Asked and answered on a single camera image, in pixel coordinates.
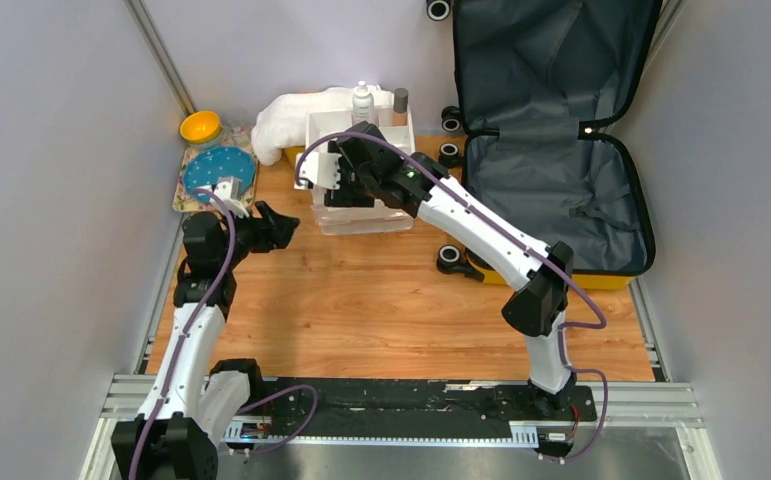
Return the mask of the white pump lotion bottle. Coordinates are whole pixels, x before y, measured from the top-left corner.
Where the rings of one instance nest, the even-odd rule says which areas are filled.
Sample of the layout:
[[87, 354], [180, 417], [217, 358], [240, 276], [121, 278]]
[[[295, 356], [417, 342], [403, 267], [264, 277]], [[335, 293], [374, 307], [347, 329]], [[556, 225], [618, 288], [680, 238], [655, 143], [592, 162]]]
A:
[[373, 90], [364, 81], [359, 81], [353, 89], [351, 122], [353, 125], [362, 122], [376, 123]]

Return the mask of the yellow plastic basket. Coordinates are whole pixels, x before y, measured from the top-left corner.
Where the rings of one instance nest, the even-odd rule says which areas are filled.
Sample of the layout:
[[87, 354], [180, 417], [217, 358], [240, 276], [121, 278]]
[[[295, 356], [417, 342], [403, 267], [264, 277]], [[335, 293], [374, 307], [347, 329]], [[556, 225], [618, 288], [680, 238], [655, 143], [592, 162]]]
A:
[[283, 153], [292, 166], [298, 163], [298, 157], [305, 151], [304, 146], [292, 146], [283, 149]]

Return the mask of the white plastic drawer organizer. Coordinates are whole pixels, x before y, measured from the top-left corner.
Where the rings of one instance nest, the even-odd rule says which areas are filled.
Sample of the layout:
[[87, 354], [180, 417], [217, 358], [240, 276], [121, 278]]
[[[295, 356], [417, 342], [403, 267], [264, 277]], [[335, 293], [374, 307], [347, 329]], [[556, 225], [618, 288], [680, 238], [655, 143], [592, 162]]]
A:
[[[376, 107], [379, 130], [385, 140], [406, 153], [416, 150], [411, 110], [395, 113], [390, 106]], [[306, 143], [351, 127], [352, 109], [313, 112], [306, 115]], [[299, 176], [312, 192], [315, 223], [324, 235], [358, 235], [409, 230], [414, 219], [387, 207], [369, 194], [350, 164], [332, 153], [328, 143], [318, 146], [302, 165]]]

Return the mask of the white garment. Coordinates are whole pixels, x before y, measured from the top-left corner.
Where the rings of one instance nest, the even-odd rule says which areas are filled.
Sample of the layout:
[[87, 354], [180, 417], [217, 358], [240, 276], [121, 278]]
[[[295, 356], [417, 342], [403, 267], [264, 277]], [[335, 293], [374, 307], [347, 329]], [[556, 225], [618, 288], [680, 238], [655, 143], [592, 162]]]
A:
[[283, 150], [305, 145], [306, 116], [313, 112], [347, 110], [352, 106], [350, 87], [329, 87], [313, 93], [283, 94], [256, 116], [251, 146], [265, 166], [277, 163]]

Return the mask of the yellow Pikachu suitcase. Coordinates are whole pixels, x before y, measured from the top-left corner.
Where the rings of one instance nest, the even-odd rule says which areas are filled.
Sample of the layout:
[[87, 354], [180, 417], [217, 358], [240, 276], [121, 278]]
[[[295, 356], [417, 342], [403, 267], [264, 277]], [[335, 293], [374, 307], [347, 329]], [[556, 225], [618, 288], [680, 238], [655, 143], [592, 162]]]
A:
[[658, 1], [455, 1], [462, 184], [518, 229], [575, 254], [586, 289], [626, 287], [656, 244], [642, 182], [609, 128], [630, 108]]

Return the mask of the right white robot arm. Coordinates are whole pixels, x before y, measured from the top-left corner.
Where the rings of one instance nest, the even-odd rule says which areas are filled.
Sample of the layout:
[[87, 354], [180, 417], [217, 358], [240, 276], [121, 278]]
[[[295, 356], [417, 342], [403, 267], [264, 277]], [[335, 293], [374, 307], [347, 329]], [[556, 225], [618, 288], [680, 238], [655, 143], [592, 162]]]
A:
[[546, 419], [566, 411], [576, 382], [563, 359], [561, 332], [572, 249], [562, 242], [548, 245], [513, 227], [445, 167], [421, 152], [403, 152], [370, 123], [320, 141], [347, 162], [368, 193], [444, 231], [504, 280], [512, 294], [501, 315], [525, 338], [533, 409]]

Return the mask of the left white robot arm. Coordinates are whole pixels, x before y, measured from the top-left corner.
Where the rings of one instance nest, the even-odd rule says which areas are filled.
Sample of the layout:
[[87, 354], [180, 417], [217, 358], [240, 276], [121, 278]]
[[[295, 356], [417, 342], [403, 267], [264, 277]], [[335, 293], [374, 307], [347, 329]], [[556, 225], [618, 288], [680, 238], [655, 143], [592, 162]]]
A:
[[233, 417], [265, 405], [251, 358], [209, 363], [237, 289], [234, 268], [248, 255], [285, 249], [299, 219], [258, 201], [255, 213], [200, 212], [182, 225], [185, 258], [174, 289], [173, 329], [153, 385], [111, 437], [124, 479], [214, 479]]

